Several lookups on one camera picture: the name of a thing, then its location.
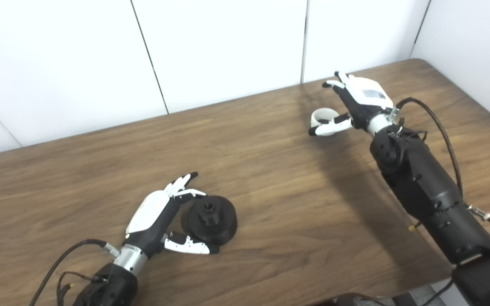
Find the wood grain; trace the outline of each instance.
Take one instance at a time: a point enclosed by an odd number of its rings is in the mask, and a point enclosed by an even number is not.
[[[421,60],[356,75],[379,81],[395,102],[413,96],[432,107],[453,142],[465,198],[490,211],[490,114]],[[0,153],[0,306],[29,302],[75,242],[119,245],[143,198],[192,171],[200,173],[192,188],[235,204],[237,235],[218,255],[155,256],[135,306],[302,306],[349,291],[393,295],[447,277],[451,265],[424,229],[407,231],[413,221],[379,175],[370,136],[308,136],[312,111],[345,110],[321,83]],[[451,172],[426,113],[406,106],[403,115],[410,128],[430,130],[427,143]],[[181,230],[178,218],[171,228]],[[86,246],[57,274],[89,275],[110,260]],[[85,285],[76,281],[68,303]],[[39,305],[54,304],[55,284]]]

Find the black cylindrical object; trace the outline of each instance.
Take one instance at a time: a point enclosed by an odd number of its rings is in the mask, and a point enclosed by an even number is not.
[[[237,231],[237,216],[233,204],[218,195],[198,200],[187,216],[188,228],[196,238],[221,246]]]

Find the white tape roll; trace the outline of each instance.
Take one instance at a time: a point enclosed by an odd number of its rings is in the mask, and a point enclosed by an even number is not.
[[[333,120],[335,117],[340,116],[338,112],[332,110],[332,108],[319,108],[311,114],[311,127],[321,125],[319,120]]]

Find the robotic hand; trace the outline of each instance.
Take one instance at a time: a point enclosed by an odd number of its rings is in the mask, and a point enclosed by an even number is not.
[[[143,200],[126,228],[122,249],[111,252],[115,260],[94,275],[77,296],[74,306],[130,305],[138,290],[137,277],[142,267],[164,248],[192,254],[218,253],[218,246],[184,234],[165,233],[181,204],[206,196],[199,190],[185,189],[196,176],[197,172],[182,176]]]
[[[381,174],[407,213],[424,225],[447,259],[456,268],[453,281],[473,306],[490,306],[490,234],[472,214],[490,221],[490,214],[472,208],[462,197],[460,175],[449,138],[436,115],[421,101],[407,98],[396,106],[379,83],[336,72],[339,81],[326,81],[348,108],[338,116],[320,109],[311,116],[312,136],[328,136],[353,126],[367,131],[373,141],[370,153]],[[395,124],[408,102],[415,102],[436,121],[455,165],[457,182],[430,153],[418,132]]]
[[[392,124],[389,118],[393,101],[376,81],[336,72],[340,82],[329,80],[323,87],[332,88],[342,99],[349,113],[339,115],[330,108],[321,108],[311,114],[311,136],[330,136],[351,126],[361,128],[372,136]]]

